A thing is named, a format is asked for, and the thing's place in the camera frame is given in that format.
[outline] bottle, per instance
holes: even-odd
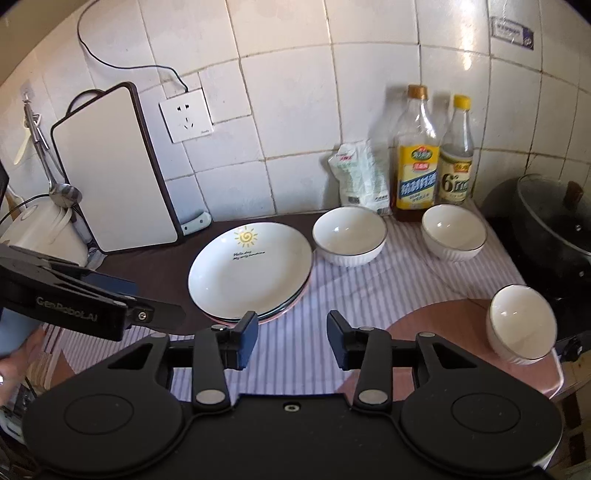
[[[453,116],[441,142],[437,200],[459,204],[466,200],[474,143],[470,133],[470,97],[454,95]]]
[[[419,222],[433,205],[439,143],[427,109],[427,87],[408,86],[408,105],[396,126],[398,164],[392,178],[391,209],[402,222]]]

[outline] white rice cooker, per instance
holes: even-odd
[[[58,207],[43,198],[31,204],[0,237],[0,243],[16,245],[85,267],[88,248],[71,222],[72,209]]]

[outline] hand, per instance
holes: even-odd
[[[13,351],[9,357],[0,360],[0,375],[3,383],[0,385],[0,406],[5,405],[14,391],[25,379],[29,365],[33,363],[43,346],[45,331],[39,327],[21,345],[18,350]]]

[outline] sticker on wall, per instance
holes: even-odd
[[[534,31],[506,18],[491,17],[491,36],[523,48],[534,49]]]

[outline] yellow label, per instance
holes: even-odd
[[[471,158],[453,157],[441,152],[438,189],[441,200],[452,203],[461,203],[466,200],[471,166]]]
[[[433,204],[438,159],[439,147],[398,147],[396,207],[402,210],[420,210]]]

